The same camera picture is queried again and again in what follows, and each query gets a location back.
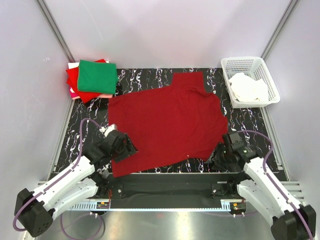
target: white wall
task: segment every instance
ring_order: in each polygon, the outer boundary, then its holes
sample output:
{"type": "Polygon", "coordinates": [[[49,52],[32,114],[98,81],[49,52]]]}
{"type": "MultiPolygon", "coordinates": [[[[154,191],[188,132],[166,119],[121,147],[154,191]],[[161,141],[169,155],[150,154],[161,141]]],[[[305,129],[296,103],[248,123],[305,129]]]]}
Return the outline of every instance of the white wall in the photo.
{"type": "MultiPolygon", "coordinates": [[[[281,101],[269,107],[292,180],[320,216],[320,1],[302,0],[266,64],[281,101]]],[[[320,232],[320,218],[317,219],[320,232]]]]}
{"type": "Polygon", "coordinates": [[[16,240],[17,194],[46,179],[70,101],[67,59],[34,0],[1,0],[0,33],[0,239],[16,240]]]}
{"type": "Polygon", "coordinates": [[[46,0],[77,59],[119,68],[217,67],[260,56],[289,0],[46,0]]]}

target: reflective metal surface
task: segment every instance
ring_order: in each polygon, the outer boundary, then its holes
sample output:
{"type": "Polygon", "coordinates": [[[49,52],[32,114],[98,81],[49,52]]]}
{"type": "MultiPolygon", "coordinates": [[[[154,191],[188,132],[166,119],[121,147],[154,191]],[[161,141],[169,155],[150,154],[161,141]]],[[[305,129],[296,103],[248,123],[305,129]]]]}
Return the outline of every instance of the reflective metal surface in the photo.
{"type": "MultiPolygon", "coordinates": [[[[248,206],[247,212],[255,210],[248,206]]],[[[63,214],[66,232],[76,239],[87,239],[99,228],[100,220],[84,212],[63,214]]],[[[107,212],[97,238],[101,240],[273,240],[270,227],[259,214],[233,218],[229,213],[215,212],[107,212]]],[[[60,219],[37,240],[67,240],[60,219]]]]}

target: red folded cloth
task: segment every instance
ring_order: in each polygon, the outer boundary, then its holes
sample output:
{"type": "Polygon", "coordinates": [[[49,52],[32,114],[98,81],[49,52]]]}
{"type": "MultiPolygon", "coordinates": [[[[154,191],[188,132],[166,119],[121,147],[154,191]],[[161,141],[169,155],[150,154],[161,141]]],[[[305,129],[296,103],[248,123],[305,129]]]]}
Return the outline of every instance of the red folded cloth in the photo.
{"type": "MultiPolygon", "coordinates": [[[[97,62],[97,63],[105,63],[106,61],[104,59],[100,59],[100,60],[97,60],[95,62],[97,62]]],[[[66,83],[69,84],[70,87],[72,87],[73,91],[76,94],[78,94],[78,96],[81,98],[81,100],[84,103],[87,103],[87,102],[91,101],[92,99],[97,98],[97,97],[99,97],[101,95],[101,93],[97,93],[97,92],[78,91],[79,67],[67,69],[65,71],[69,75],[69,78],[66,81],[66,83]]]]}
{"type": "Polygon", "coordinates": [[[115,177],[188,158],[207,160],[228,131],[220,100],[205,91],[202,72],[175,73],[170,86],[111,98],[108,121],[138,149],[112,161],[115,177]]]}

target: plastic basket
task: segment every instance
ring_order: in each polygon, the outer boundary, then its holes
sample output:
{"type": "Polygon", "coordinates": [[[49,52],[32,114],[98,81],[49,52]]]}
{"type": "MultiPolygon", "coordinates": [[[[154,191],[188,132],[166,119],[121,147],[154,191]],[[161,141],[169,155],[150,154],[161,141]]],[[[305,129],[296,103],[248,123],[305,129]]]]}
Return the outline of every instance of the plastic basket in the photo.
{"type": "Polygon", "coordinates": [[[278,103],[280,101],[280,96],[274,83],[274,80],[270,75],[265,61],[261,57],[226,57],[221,60],[221,65],[223,69],[225,84],[229,92],[233,108],[262,108],[269,104],[278,103]],[[236,73],[244,73],[245,75],[251,77],[256,81],[263,79],[263,81],[268,86],[269,101],[238,101],[235,98],[231,89],[231,85],[229,83],[229,79],[232,78],[232,76],[236,73]]]}

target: black marble table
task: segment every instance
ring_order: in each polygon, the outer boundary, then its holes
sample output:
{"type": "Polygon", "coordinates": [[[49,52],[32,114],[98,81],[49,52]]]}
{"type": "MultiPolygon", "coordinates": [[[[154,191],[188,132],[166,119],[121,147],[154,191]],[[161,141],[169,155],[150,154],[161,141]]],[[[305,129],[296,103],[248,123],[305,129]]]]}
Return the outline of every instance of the black marble table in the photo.
{"type": "MultiPolygon", "coordinates": [[[[119,82],[116,96],[168,86],[172,82],[173,73],[182,72],[203,72],[204,87],[207,92],[214,93],[219,97],[221,112],[228,119],[228,129],[230,131],[255,130],[268,135],[259,108],[232,108],[221,68],[118,69],[119,82]]],[[[78,99],[75,100],[62,149],[53,168],[53,175],[61,172],[77,158],[79,153],[79,126],[83,118],[91,118],[104,127],[108,126],[108,100],[96,98],[86,104],[78,99]]],[[[101,139],[101,134],[92,123],[84,125],[83,136],[84,148],[101,139]]],[[[256,134],[245,134],[243,139],[248,145],[256,145],[263,155],[270,148],[269,143],[256,134]]],[[[268,165],[273,172],[278,171],[273,154],[268,160],[268,165]]],[[[190,158],[169,166],[149,169],[143,171],[143,173],[209,173],[213,172],[211,170],[212,166],[213,163],[204,163],[203,159],[190,158]]],[[[111,163],[107,165],[107,168],[109,172],[112,172],[111,163]]]]}

